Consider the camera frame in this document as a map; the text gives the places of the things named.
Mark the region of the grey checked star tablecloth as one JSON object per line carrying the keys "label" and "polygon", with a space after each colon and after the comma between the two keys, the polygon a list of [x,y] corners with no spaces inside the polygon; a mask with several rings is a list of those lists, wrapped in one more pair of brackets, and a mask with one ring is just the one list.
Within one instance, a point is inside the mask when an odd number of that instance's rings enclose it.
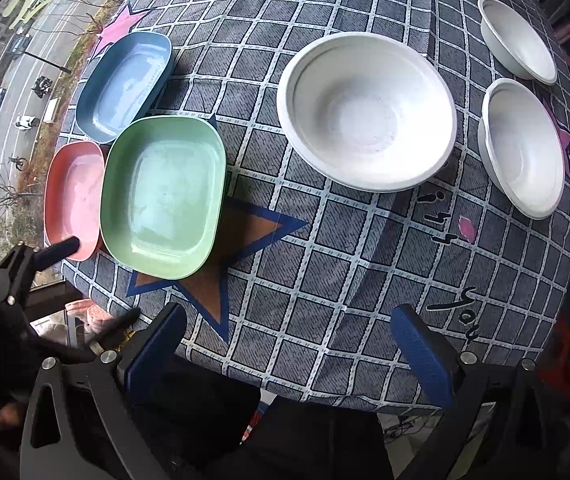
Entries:
{"label": "grey checked star tablecloth", "polygon": [[[227,205],[268,232],[231,250],[204,284],[146,278],[106,252],[62,276],[112,314],[187,313],[178,350],[268,391],[345,408],[425,404],[393,343],[411,304],[480,360],[537,358],[570,278],[570,176],[544,220],[490,181],[477,129],[483,93],[506,69],[481,37],[475,0],[128,0],[125,16],[170,38],[178,62],[157,113],[214,118],[227,154]],[[332,32],[377,32],[426,55],[452,92],[453,153],[414,190],[355,191],[307,165],[280,132],[279,76]],[[570,73],[532,90],[562,125],[570,170]]]}

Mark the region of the blue square plate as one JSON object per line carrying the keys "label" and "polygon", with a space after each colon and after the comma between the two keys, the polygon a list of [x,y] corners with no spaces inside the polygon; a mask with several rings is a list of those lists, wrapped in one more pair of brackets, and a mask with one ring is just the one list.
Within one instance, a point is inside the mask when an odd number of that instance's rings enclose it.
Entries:
{"label": "blue square plate", "polygon": [[111,143],[145,116],[172,70],[167,36],[130,32],[107,49],[87,78],[76,103],[76,124],[96,143]]}

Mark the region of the green square plate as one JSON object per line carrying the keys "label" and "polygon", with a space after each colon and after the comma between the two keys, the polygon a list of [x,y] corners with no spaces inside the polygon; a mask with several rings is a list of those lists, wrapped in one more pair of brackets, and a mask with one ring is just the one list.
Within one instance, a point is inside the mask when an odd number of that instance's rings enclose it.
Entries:
{"label": "green square plate", "polygon": [[102,241],[118,263],[181,280],[212,251],[222,208],[226,154],[199,117],[140,118],[111,144],[99,206]]}

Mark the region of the large white bowl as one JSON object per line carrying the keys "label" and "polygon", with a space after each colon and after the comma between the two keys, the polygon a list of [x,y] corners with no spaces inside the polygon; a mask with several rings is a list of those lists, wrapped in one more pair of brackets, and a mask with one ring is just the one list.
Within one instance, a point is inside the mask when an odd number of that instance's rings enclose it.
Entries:
{"label": "large white bowl", "polygon": [[347,188],[414,188],[448,161],[457,131],[449,87],[422,55],[370,32],[340,32],[298,52],[276,110],[294,151]]}

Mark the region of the pink square plate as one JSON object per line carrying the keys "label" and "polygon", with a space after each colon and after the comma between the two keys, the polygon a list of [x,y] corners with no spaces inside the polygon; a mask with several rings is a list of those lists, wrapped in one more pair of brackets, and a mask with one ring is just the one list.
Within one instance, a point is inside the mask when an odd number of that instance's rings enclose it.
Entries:
{"label": "pink square plate", "polygon": [[54,155],[45,182],[44,233],[56,244],[75,236],[79,249],[72,261],[85,261],[96,252],[100,241],[99,206],[105,159],[93,141],[62,146]]}

